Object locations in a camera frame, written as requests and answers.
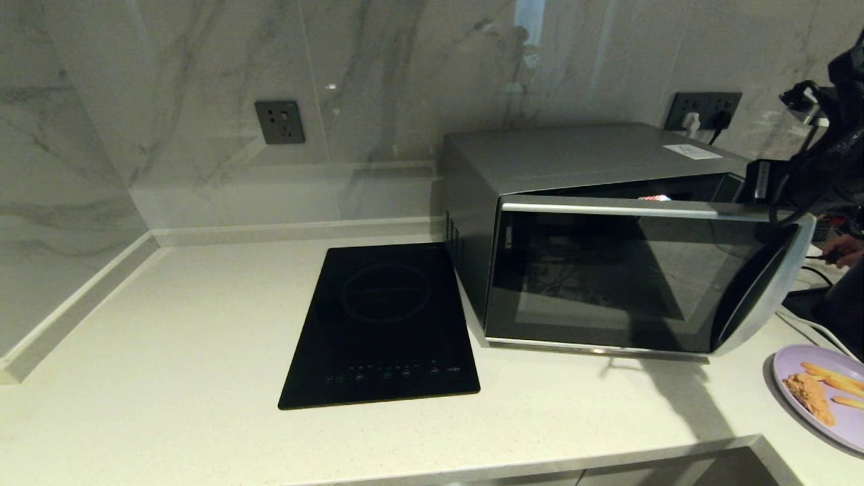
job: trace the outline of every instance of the cooking zone circle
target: cooking zone circle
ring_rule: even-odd
[[[345,311],[365,323],[397,323],[429,301],[432,287],[416,268],[398,263],[370,265],[342,286]]]

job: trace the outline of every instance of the fried food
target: fried food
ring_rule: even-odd
[[[792,396],[812,413],[816,420],[829,427],[837,423],[834,414],[828,409],[825,390],[819,384],[819,380],[806,373],[796,373],[790,374],[783,383],[789,389],[789,393],[792,393]]]
[[[830,387],[834,387],[834,388],[840,390],[841,392],[851,393],[851,394],[855,395],[856,397],[860,397],[860,398],[864,399],[864,390],[861,390],[858,387],[854,387],[852,385],[849,385],[849,383],[847,381],[837,380],[835,378],[829,377],[829,378],[825,379],[825,384],[830,386]]]
[[[832,378],[837,381],[845,381],[850,386],[858,388],[859,390],[864,392],[864,381],[855,380],[846,376],[845,374],[840,374],[834,370],[823,368],[809,361],[801,363],[801,366],[804,367],[805,370],[807,370],[808,374],[813,375],[813,377],[815,377],[817,380],[826,380],[828,378]]]
[[[833,397],[832,400],[840,405],[852,406],[864,410],[864,401],[852,400],[846,397]]]

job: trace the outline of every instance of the electrical socket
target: electrical socket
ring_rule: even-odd
[[[257,101],[255,112],[267,144],[302,144],[303,124],[296,101]]]
[[[687,113],[696,112],[699,113],[699,130],[716,130],[717,114],[729,112],[731,120],[740,101],[741,93],[677,93],[663,128],[682,131],[684,117]]]

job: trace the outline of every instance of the purple plate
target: purple plate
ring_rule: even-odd
[[[783,380],[788,378],[790,374],[807,373],[807,370],[801,366],[801,363],[805,361],[836,371],[839,374],[844,374],[858,381],[864,381],[864,365],[830,349],[798,344],[780,349],[774,355],[773,366],[774,381],[777,383],[786,401],[789,402],[798,415],[804,417],[805,420],[810,422],[811,425],[825,436],[854,451],[864,453],[864,410],[840,405],[831,401],[831,398],[835,396],[844,396],[858,401],[864,401],[863,398],[823,384],[825,396],[828,398],[828,407],[837,419],[837,423],[833,427],[828,427],[819,420],[816,420],[816,417],[808,412],[789,393]]]

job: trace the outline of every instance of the induction cooktop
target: induction cooktop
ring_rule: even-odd
[[[327,251],[280,409],[479,391],[443,244]]]

